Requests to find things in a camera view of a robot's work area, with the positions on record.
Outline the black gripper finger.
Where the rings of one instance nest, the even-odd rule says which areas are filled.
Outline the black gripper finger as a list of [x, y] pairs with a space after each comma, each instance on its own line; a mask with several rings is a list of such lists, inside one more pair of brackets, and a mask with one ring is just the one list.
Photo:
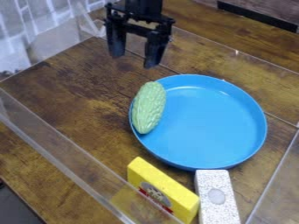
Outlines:
[[160, 64], [164, 50], [169, 42], [169, 37], [157, 31], [151, 31], [147, 35], [144, 45], [144, 68], [149, 69]]
[[111, 20], [105, 22], [107, 26], [107, 45], [108, 51], [113, 58], [119, 58], [125, 54], [127, 31], [125, 27]]

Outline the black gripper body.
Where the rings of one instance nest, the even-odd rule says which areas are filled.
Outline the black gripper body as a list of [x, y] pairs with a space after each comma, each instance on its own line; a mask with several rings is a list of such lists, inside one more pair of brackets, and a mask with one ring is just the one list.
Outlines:
[[108, 20], [125, 27], [125, 33], [145, 36], [148, 32], [160, 32], [168, 37], [172, 35], [175, 20], [163, 14], [161, 2], [123, 2], [105, 5]]

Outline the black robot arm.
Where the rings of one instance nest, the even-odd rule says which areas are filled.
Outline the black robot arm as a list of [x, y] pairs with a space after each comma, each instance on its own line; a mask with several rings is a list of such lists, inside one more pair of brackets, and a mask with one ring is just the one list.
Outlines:
[[109, 55], [119, 58], [125, 54], [127, 34], [147, 39], [144, 44], [144, 68], [157, 66], [171, 41], [175, 20], [163, 14], [163, 0], [125, 0], [124, 5], [108, 3], [107, 46]]

